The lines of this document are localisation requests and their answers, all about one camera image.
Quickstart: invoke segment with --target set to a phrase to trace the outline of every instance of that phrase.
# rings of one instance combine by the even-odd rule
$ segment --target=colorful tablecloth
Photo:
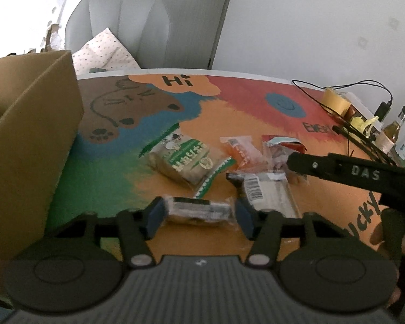
[[[85,114],[50,208],[48,229],[85,211],[113,216],[123,209],[141,209],[155,196],[192,196],[192,191],[138,158],[142,147],[177,122],[184,133],[221,149],[221,136],[251,135],[261,149],[261,135],[277,134],[301,140],[309,154],[347,154],[347,140],[331,130],[333,119],[292,85],[158,74],[95,77],[79,80],[79,86]],[[352,144],[350,149],[355,157],[367,158]],[[368,243],[380,221],[379,195],[315,177],[308,180],[308,185],[291,186],[301,212],[318,212]],[[234,196],[235,188],[221,174],[205,198]],[[235,227],[168,224],[149,245],[159,258],[162,254],[245,255],[251,242]],[[285,249],[296,246],[295,241],[284,243]]]

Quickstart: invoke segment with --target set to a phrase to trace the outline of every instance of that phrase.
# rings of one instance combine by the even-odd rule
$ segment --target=orange snack package
[[[262,153],[252,145],[251,136],[220,137],[227,153],[237,162],[237,171],[255,173],[266,171],[268,163]]]

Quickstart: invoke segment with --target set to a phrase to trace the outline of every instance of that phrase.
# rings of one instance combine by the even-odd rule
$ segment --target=snack package
[[[286,218],[301,218],[285,173],[229,173],[227,179],[238,191],[236,209],[242,198],[257,211],[278,211]]]
[[[220,225],[232,223],[232,207],[226,202],[213,202],[186,197],[164,197],[168,220],[180,224]]]
[[[267,161],[252,145],[251,136],[220,137],[225,150],[237,162],[237,171],[255,173],[267,169]]]
[[[269,171],[285,173],[291,184],[308,182],[304,174],[291,171],[286,164],[293,152],[305,153],[306,147],[300,140],[279,135],[262,135],[262,153],[269,163]]]
[[[139,156],[147,156],[148,164],[163,175],[188,184],[197,199],[204,196],[217,174],[235,164],[221,150],[182,134],[179,124],[149,143]]]

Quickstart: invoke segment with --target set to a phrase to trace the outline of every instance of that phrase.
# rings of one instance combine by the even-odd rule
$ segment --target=paw print
[[[92,134],[90,135],[90,139],[92,140],[97,140],[97,141],[103,141],[103,140],[108,140],[110,136],[114,135],[114,133],[109,132],[108,130],[104,128],[97,128],[92,131]]]

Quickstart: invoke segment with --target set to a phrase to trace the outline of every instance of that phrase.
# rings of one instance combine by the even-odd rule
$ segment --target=polka dot cushion
[[[141,69],[109,28],[87,42],[80,51],[75,52],[72,59],[77,75],[87,74],[91,68],[109,71]]]

